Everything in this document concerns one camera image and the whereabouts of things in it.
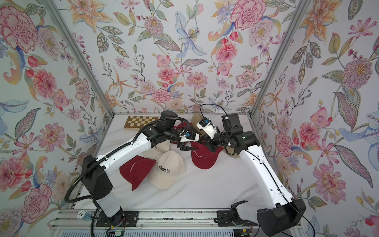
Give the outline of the red Colorado cap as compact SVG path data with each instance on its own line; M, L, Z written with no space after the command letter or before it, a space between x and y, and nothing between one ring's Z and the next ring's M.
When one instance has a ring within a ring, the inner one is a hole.
M219 154L223 151L223 147L218 147L215 152L209 151L207 146L198 142L191 142L191 147L195 150L191 151L191 159L193 164L200 169L210 169L217 161Z

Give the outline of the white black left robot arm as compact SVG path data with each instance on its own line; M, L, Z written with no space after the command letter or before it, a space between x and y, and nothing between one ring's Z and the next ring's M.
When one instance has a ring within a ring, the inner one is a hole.
M160 119L145 125L123 145L97 158L86 157L83 165L87 168L81 174L81 182L99 210L110 219L121 220L122 208L112 192L110 176L135 156L164 141L176 142L181 151L188 151L190 147L185 144L198 141L199 137L187 119L171 111L163 112Z

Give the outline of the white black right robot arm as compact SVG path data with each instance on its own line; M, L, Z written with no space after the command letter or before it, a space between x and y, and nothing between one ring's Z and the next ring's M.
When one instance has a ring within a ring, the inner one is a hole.
M196 127L206 133L205 145L214 152L218 147L231 147L252 172L264 198L259 207L243 200L232 204L232 221L240 225L244 221L259 225L269 237L297 226L306 211L303 200L293 195L280 182L270 167L258 138L252 131L244 131L236 113L222 116L223 129L218 129L210 119L202 118Z

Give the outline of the tan cap right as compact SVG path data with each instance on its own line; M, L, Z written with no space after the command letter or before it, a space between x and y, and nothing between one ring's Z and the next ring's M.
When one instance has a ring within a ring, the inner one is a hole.
M225 147L225 148L224 148L224 152L225 152L228 156L230 156L230 157L232 157L232 158L239 158L239 155L237 154L237 152L235 151L235 149L234 149L234 148L231 148L230 146Z

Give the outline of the tan cap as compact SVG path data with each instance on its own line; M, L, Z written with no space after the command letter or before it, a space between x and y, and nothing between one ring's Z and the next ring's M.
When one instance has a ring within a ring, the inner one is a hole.
M234 148L231 148L230 146L225 147L225 148L224 148L224 152L225 152L228 156L230 156L230 157L232 157L232 158L239 158L239 155L237 154L237 152L235 151L235 149L234 149Z
M200 134L200 137L203 137L206 135L206 133L203 131L203 130L200 130L198 127L197 127L197 124L199 121L201 121L203 119L203 116L199 113L196 113L193 115L192 119L191 119L191 124L192 124L192 127L195 129L195 131Z

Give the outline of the tan cap back middle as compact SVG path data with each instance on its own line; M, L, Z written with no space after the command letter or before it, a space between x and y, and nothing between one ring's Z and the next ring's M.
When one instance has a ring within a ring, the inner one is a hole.
M203 130L200 130L198 127L197 127L197 124L199 121L201 121L203 119L203 116L199 113L196 113L193 115L192 119L191 119L191 124L192 124L192 127L195 129L195 131L200 134L200 137L203 137L206 135L206 133L203 131Z

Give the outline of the cream Colorado cap front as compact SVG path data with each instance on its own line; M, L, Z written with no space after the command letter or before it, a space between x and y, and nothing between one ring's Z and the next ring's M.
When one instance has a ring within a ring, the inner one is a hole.
M148 174L148 182L161 189L167 190L186 172L183 158L175 151L165 152L156 158L156 164Z

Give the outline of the cream cap behind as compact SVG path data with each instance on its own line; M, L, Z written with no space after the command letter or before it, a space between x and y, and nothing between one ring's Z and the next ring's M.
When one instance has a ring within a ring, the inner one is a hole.
M156 160L158 156L168 152L170 149L170 141L164 141L157 144L151 149L144 151L142 154L147 159Z

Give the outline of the wooden chessboard box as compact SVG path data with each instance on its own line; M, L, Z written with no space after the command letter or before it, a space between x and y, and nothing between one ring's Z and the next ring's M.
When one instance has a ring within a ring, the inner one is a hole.
M158 120L158 116L128 116L124 129L125 130L140 130L150 122Z

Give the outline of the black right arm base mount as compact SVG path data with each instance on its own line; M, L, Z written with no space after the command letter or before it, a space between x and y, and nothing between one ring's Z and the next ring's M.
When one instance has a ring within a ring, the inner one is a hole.
M219 227L257 227L257 223L242 220L237 213L236 208L246 202L246 200L242 200L232 204L229 210L216 211L217 217L214 218L214 223L217 223Z

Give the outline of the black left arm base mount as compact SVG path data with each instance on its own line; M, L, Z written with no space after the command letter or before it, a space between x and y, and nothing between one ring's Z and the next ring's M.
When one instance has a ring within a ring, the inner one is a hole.
M113 217L108 217L103 211L97 217L96 227L136 227L138 221L138 211L119 211Z

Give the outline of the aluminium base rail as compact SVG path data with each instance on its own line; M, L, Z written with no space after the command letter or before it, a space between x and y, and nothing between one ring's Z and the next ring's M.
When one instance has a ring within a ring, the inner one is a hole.
M218 209L135 209L134 222L127 230L148 229L222 229L215 219ZM48 222L51 230L89 229L90 221L77 218L78 209L61 210L55 219Z

